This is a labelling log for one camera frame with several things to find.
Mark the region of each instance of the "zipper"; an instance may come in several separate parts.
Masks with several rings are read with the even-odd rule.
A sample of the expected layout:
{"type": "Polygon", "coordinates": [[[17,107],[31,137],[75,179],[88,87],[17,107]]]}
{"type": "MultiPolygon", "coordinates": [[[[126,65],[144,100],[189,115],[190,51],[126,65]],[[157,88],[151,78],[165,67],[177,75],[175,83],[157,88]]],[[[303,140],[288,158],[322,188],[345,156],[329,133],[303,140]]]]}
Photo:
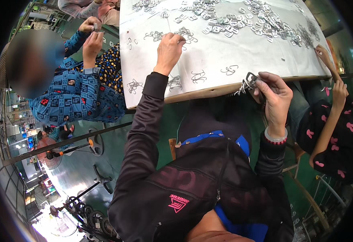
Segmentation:
{"type": "Polygon", "coordinates": [[[221,183],[222,183],[222,177],[223,177],[223,174],[226,170],[226,167],[227,167],[227,163],[229,162],[229,142],[230,142],[230,138],[227,138],[227,144],[226,144],[226,160],[225,160],[225,163],[222,165],[222,168],[221,168],[221,171],[219,173],[219,177],[218,177],[218,180],[217,180],[217,195],[216,195],[216,201],[214,203],[214,207],[217,205],[217,202],[221,200],[221,191],[220,191],[220,188],[221,188],[221,183]]]}

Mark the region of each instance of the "hand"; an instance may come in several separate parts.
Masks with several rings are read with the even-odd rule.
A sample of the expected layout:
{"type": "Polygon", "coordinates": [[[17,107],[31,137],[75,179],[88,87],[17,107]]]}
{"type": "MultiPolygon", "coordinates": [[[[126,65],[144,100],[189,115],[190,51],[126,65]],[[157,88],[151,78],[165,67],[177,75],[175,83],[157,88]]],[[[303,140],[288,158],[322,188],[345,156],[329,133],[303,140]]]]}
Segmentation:
{"type": "Polygon", "coordinates": [[[92,32],[82,46],[84,69],[94,67],[97,54],[103,46],[103,32],[92,32]]]}
{"type": "Polygon", "coordinates": [[[347,86],[342,80],[338,80],[332,88],[332,109],[336,109],[340,114],[343,111],[347,96],[347,86]]]}
{"type": "Polygon", "coordinates": [[[154,71],[168,76],[178,62],[182,54],[182,46],[185,43],[185,38],[178,34],[163,35],[158,47],[158,61],[154,71]]]}
{"type": "Polygon", "coordinates": [[[272,138],[282,138],[285,135],[285,122],[292,99],[292,90],[280,76],[259,72],[261,80],[256,81],[257,88],[254,95],[262,92],[266,99],[265,115],[268,119],[268,134],[272,138]]]}
{"type": "Polygon", "coordinates": [[[84,21],[80,27],[79,27],[79,31],[84,32],[84,33],[89,33],[92,32],[93,30],[95,31],[99,31],[102,27],[102,22],[100,22],[100,20],[96,17],[89,17],[86,19],[86,21],[84,21]]]}
{"type": "Polygon", "coordinates": [[[314,48],[316,55],[323,61],[323,63],[328,67],[328,69],[334,69],[334,64],[330,60],[330,56],[328,55],[327,50],[321,46],[318,45],[316,48],[314,48]]]}

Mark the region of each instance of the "polka dot clothing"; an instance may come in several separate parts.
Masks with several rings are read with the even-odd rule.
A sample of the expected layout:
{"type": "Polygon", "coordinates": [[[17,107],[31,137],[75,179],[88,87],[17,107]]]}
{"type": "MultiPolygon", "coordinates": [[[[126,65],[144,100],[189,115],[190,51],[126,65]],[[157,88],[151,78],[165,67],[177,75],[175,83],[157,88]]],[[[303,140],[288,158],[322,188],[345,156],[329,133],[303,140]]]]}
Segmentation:
{"type": "MultiPolygon", "coordinates": [[[[120,64],[120,49],[119,43],[104,52],[101,56],[96,58],[95,67],[100,67],[99,72],[100,82],[108,87],[113,88],[119,94],[124,94],[123,80],[121,78],[120,64]]],[[[75,67],[78,71],[83,70],[83,64],[75,67]]]]}

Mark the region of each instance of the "blue patterned shirt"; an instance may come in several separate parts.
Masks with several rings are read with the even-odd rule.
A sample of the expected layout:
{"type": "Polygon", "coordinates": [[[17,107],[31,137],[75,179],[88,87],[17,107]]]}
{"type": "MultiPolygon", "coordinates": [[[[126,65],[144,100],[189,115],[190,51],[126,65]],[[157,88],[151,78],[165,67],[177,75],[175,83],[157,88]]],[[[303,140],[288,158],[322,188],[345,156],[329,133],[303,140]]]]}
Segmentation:
{"type": "Polygon", "coordinates": [[[82,62],[69,56],[81,48],[87,36],[77,31],[65,42],[65,58],[48,90],[38,98],[29,99],[30,110],[38,121],[51,127],[77,120],[114,123],[125,114],[124,96],[101,84],[100,68],[72,70],[82,62]]]}

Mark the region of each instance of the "white table surface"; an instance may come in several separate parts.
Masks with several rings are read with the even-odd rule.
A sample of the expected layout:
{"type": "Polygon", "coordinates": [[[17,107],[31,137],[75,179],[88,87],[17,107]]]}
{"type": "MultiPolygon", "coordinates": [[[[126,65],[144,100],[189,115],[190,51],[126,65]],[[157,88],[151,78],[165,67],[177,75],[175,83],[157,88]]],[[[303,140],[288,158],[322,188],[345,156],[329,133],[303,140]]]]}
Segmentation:
{"type": "MultiPolygon", "coordinates": [[[[224,36],[223,32],[218,34],[202,32],[208,25],[208,21],[198,16],[197,20],[183,20],[177,24],[176,17],[181,14],[193,16],[193,11],[179,11],[181,6],[191,6],[193,0],[188,0],[188,5],[181,5],[182,0],[163,0],[156,7],[154,14],[140,10],[135,12],[132,5],[137,0],[124,0],[120,8],[120,51],[121,51],[121,72],[124,84],[124,95],[127,108],[136,106],[141,98],[142,87],[146,76],[149,75],[157,61],[157,47],[160,41],[153,41],[153,37],[145,37],[146,33],[153,31],[168,33],[176,32],[181,27],[189,29],[198,40],[196,43],[185,44],[179,62],[171,72],[172,77],[180,75],[180,82],[183,88],[166,89],[165,97],[193,92],[206,88],[213,88],[227,84],[240,83],[248,72],[257,74],[259,71],[268,71],[280,75],[281,77],[292,76],[326,76],[331,75],[326,66],[316,56],[312,48],[307,49],[293,46],[290,40],[283,40],[279,36],[273,39],[273,43],[267,41],[265,35],[256,35],[250,27],[246,26],[234,34],[231,38],[224,36]],[[160,13],[166,8],[170,12],[168,18],[163,18],[160,13]],[[239,68],[232,75],[226,75],[220,70],[225,70],[230,65],[238,65],[239,68]],[[204,82],[194,83],[192,76],[204,71],[207,78],[204,82]],[[135,79],[142,83],[135,91],[130,93],[129,83],[135,79]]],[[[283,22],[289,24],[292,29],[296,29],[296,24],[300,23],[307,30],[306,16],[308,16],[319,30],[320,41],[314,39],[314,46],[321,44],[328,48],[324,35],[319,28],[313,15],[303,3],[298,1],[304,13],[301,13],[294,3],[289,0],[267,0],[273,12],[280,15],[283,22]]],[[[226,14],[240,15],[238,9],[243,7],[249,13],[247,5],[243,1],[228,0],[217,3],[215,6],[218,17],[226,14]]]]}

